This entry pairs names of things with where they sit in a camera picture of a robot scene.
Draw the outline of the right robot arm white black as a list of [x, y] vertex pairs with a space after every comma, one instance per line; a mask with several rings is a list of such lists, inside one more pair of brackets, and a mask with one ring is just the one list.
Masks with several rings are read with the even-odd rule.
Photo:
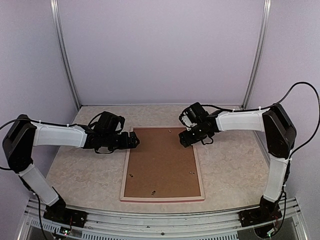
[[256, 218], [266, 222], [275, 212], [288, 181], [297, 130], [279, 103], [252, 110], [217, 107], [212, 113], [207, 105], [196, 102], [185, 108], [178, 119], [185, 127], [179, 133], [180, 144], [188, 148], [196, 143], [214, 142], [214, 135], [228, 131], [252, 131], [264, 136], [268, 159], [268, 178]]

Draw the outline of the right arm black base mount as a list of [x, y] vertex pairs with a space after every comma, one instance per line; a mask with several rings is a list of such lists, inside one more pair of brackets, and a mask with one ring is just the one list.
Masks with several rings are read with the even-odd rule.
[[270, 212], [267, 208], [261, 209], [260, 207], [242, 210], [238, 213], [241, 226], [249, 227], [281, 218], [282, 212], [279, 208]]

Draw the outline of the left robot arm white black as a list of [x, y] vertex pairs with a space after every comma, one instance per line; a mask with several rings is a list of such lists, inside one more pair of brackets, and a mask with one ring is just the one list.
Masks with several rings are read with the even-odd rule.
[[108, 155], [117, 150], [135, 149], [140, 140], [134, 131], [124, 131], [125, 121], [123, 116], [108, 111], [98, 113], [88, 124], [45, 122], [21, 114], [1, 126], [9, 128], [2, 140], [8, 165], [5, 171], [15, 172], [45, 204], [47, 213], [61, 223], [66, 222], [70, 218], [66, 202], [36, 166], [33, 152], [40, 149], [39, 155], [44, 156], [46, 150], [57, 153], [59, 148], [69, 147], [100, 154], [103, 148]]

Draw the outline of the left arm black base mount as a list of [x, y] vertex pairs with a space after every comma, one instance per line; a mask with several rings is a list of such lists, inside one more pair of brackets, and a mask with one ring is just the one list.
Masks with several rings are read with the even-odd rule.
[[46, 220], [78, 228], [85, 227], [87, 216], [88, 213], [85, 211], [67, 207], [53, 208], [52, 206], [47, 206], [43, 214]]

